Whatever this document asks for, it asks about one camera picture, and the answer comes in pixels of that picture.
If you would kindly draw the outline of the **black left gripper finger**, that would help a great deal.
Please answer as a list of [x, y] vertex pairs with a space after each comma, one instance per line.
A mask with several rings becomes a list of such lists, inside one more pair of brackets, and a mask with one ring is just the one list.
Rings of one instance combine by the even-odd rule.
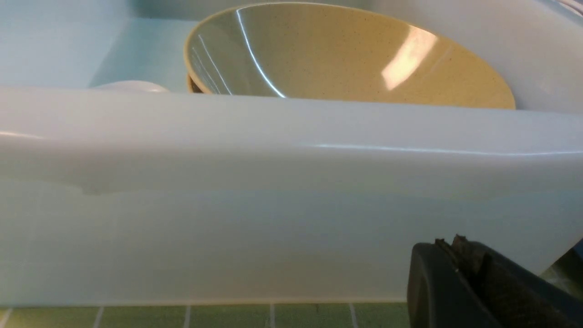
[[581, 301], [478, 241], [417, 243], [407, 285], [413, 328], [580, 328]]

